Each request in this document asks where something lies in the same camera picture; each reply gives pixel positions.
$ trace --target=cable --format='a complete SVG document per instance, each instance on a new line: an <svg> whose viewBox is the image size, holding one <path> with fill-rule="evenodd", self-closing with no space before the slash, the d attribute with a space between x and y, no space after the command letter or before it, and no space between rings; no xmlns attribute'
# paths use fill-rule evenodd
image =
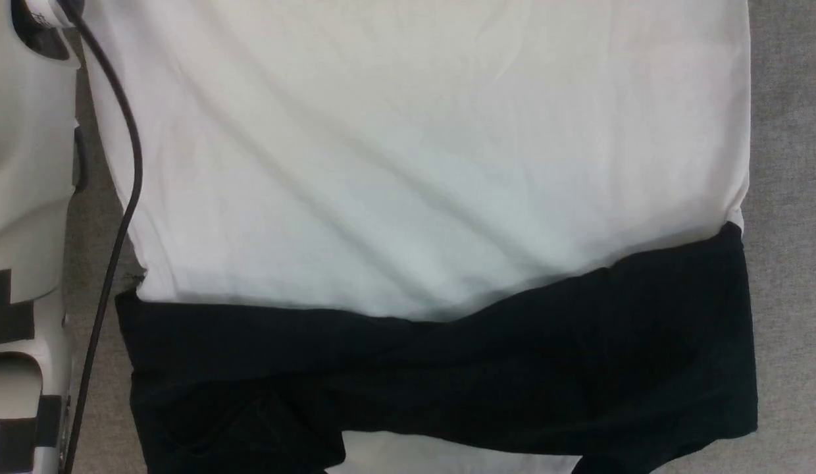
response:
<svg viewBox="0 0 816 474"><path fill-rule="evenodd" d="M113 279L116 276L116 266L118 265L118 258L122 253L122 246L124 240L128 236L128 227L130 221L134 218L136 206L142 194L142 144L140 143L140 133L136 125L136 119L130 108L128 96L124 92L124 87L121 81L118 80L116 70L107 54L101 48L101 44L92 35L92 31L86 25L86 22L81 18L80 13L74 8L74 5L69 0L57 0L60 7L66 13L66 17L77 28L80 37L86 42L89 50L95 56L95 60L107 76L107 80L113 87L113 93L116 94L118 105L122 109L124 121L128 126L128 134L130 135L130 143L134 150L134 187L130 193L130 199L124 210L124 217L122 224L118 226L116 233L116 241L113 244L113 254L110 255L110 263L107 266L107 275L104 276L104 283L101 288L101 299L98 300L98 310L95 312L95 323L92 324L92 333L89 336L89 348L86 350L86 359L84 360L84 370L80 376L80 388L78 393L77 404L74 408L74 420L72 422L72 431L68 438L68 450L66 450L65 463L63 464L63 474L71 474L74 467L74 456L78 449L78 439L80 437L80 426L84 417L84 408L86 407L86 395L89 392L89 379L92 376L92 364L95 363L95 349L98 348L98 339L101 336L101 326L104 322L104 314L107 312L107 303L110 300L110 293L113 290Z"/></svg>

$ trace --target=folded clothing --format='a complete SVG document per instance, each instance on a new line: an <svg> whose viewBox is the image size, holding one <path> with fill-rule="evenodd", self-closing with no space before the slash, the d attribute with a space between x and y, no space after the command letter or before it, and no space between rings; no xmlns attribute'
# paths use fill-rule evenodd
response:
<svg viewBox="0 0 816 474"><path fill-rule="evenodd" d="M116 299L150 474L309 474L389 431L637 474L757 427L741 230L458 321Z"/></svg>

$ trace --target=gray couch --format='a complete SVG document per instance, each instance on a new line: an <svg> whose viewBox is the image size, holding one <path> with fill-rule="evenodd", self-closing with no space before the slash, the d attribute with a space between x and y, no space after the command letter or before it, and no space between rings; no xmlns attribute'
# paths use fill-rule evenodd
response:
<svg viewBox="0 0 816 474"><path fill-rule="evenodd" d="M816 474L816 0L755 0L750 16L753 162L744 239L759 430L673 462L661 470L667 473ZM81 125L93 131L86 77L79 87ZM69 209L65 283L81 346L89 336L121 212L101 144L94 136L88 140L90 183ZM139 273L126 251L116 290L132 285L132 275ZM111 309L90 387L77 474L145 471L129 389L130 363Z"/></svg>

